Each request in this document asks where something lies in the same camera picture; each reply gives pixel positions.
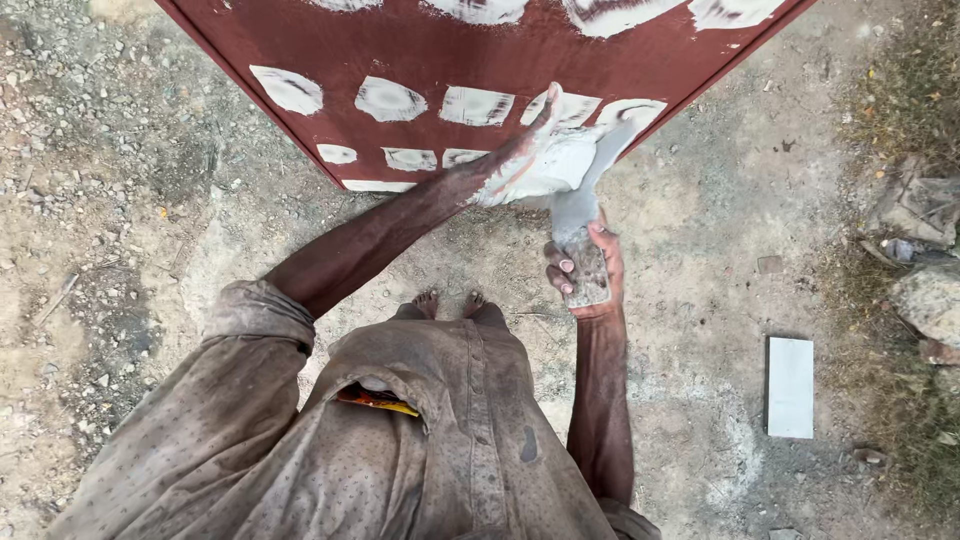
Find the dirt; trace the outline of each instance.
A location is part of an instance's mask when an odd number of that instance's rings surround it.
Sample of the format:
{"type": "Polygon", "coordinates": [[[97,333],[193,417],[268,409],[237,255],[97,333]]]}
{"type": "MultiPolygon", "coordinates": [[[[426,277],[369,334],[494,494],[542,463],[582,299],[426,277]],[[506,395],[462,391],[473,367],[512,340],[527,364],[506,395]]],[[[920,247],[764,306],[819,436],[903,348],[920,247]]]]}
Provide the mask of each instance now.
{"type": "MultiPolygon", "coordinates": [[[[219,287],[382,198],[337,190],[154,4],[2,6],[0,262],[14,266],[0,270],[0,533],[37,538],[197,344],[219,287]]],[[[856,396],[818,382],[815,440],[763,425],[765,337],[814,340],[819,380],[834,349],[811,269],[872,204],[845,176],[831,96],[866,69],[875,26],[909,8],[815,5],[600,185],[627,262],[634,507],[664,537],[956,537],[902,518],[882,473],[852,461],[856,396]],[[760,275],[769,256],[784,269],[760,275]]],[[[526,344],[565,438],[576,335],[542,275],[548,236],[530,209],[451,219],[318,322],[301,386],[333,341],[418,292],[438,290],[449,318],[479,290],[526,344]]]]}

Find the brown shirt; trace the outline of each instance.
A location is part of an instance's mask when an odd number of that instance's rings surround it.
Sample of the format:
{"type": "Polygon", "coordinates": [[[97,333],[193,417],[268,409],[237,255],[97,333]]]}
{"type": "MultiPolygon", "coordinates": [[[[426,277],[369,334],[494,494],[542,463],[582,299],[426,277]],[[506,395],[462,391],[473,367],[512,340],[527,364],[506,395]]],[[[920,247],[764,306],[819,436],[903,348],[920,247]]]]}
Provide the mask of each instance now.
{"type": "Polygon", "coordinates": [[[227,286],[200,347],[117,429],[50,537],[659,538],[592,497],[508,331],[357,329],[297,412],[313,339],[271,285],[227,286]],[[354,381],[420,417],[333,400],[354,381]]]}

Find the shirt sleeve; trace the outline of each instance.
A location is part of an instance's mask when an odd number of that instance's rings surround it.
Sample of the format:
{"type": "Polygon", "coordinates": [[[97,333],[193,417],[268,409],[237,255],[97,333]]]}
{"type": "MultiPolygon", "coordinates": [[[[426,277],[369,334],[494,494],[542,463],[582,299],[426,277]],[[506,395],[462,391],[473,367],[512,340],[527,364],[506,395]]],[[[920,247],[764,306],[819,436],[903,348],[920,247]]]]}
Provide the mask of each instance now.
{"type": "Polygon", "coordinates": [[[272,285],[225,287],[200,346],[114,432],[50,537],[112,538],[155,517],[161,497],[186,522],[207,511],[296,416],[313,337],[310,314],[272,285]]]}

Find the hand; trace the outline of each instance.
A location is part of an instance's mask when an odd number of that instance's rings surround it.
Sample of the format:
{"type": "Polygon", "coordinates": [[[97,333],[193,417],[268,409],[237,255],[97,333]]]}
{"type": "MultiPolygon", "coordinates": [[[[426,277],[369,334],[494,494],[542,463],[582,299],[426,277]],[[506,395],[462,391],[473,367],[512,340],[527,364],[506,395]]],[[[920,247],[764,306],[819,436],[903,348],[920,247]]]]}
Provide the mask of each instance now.
{"type": "MultiPolygon", "coordinates": [[[[623,306],[623,257],[620,255],[620,239],[607,228],[607,216],[600,209],[600,218],[587,223],[587,232],[590,239],[603,250],[604,261],[607,264],[607,281],[610,287],[610,299],[603,304],[586,307],[572,307],[570,312],[578,319],[589,319],[609,312],[616,312],[623,306]]],[[[543,246],[543,255],[549,264],[546,267],[546,278],[557,290],[563,294],[573,292],[573,283],[569,273],[573,271],[573,261],[550,241],[543,246]]]]}

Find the maroon metal panel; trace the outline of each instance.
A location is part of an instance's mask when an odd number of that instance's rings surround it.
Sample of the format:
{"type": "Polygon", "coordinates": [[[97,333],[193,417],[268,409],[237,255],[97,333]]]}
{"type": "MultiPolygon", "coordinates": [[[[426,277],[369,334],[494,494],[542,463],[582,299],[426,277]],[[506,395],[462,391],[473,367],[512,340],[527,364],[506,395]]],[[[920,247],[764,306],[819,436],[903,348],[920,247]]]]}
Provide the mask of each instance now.
{"type": "Polygon", "coordinates": [[[699,32],[681,4],[598,38],[583,36],[557,0],[530,0],[517,23],[499,25],[468,24],[415,0],[384,0],[356,12],[307,0],[157,0],[339,187],[344,179],[419,182],[435,174],[390,168],[381,147],[432,150],[438,162],[446,148],[493,150],[524,129],[520,116],[550,81],[603,99],[585,125],[615,100],[666,103],[632,149],[814,1],[784,0],[771,17],[748,28],[699,32]],[[316,82],[324,107],[310,115],[279,107],[250,65],[316,82]],[[426,99],[428,110],[410,121],[378,122],[354,106],[368,75],[409,87],[426,99]],[[438,115],[447,86],[516,99],[502,125],[467,126],[438,115]],[[358,160],[324,163],[318,143],[352,148],[358,160]]]}

